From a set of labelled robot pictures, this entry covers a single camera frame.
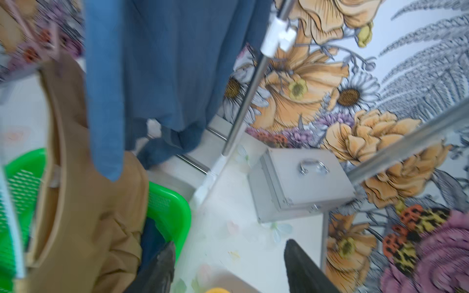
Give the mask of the tan tank top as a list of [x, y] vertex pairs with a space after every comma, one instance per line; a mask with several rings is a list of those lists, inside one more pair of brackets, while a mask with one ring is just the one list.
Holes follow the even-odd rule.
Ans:
[[70, 55], [45, 62], [46, 167], [17, 293], [122, 293], [141, 262], [149, 179], [130, 152], [117, 181], [90, 154], [84, 72]]

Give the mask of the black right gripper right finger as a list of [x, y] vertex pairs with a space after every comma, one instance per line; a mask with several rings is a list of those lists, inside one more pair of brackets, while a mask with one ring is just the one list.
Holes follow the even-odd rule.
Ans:
[[291, 293], [340, 293], [294, 239], [286, 242], [284, 260]]

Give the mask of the dark blue t-shirt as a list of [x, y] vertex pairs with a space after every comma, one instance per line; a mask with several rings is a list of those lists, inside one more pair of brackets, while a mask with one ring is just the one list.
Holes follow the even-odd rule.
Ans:
[[147, 217], [140, 240], [142, 257], [138, 272], [145, 269], [151, 263], [151, 260], [160, 252], [165, 244], [166, 240], [160, 233], [156, 222], [152, 218]]

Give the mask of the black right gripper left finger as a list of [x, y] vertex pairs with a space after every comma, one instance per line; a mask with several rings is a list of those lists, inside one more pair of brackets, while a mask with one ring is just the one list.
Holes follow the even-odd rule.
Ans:
[[176, 263], [175, 244], [165, 244], [136, 276], [124, 293], [169, 293]]

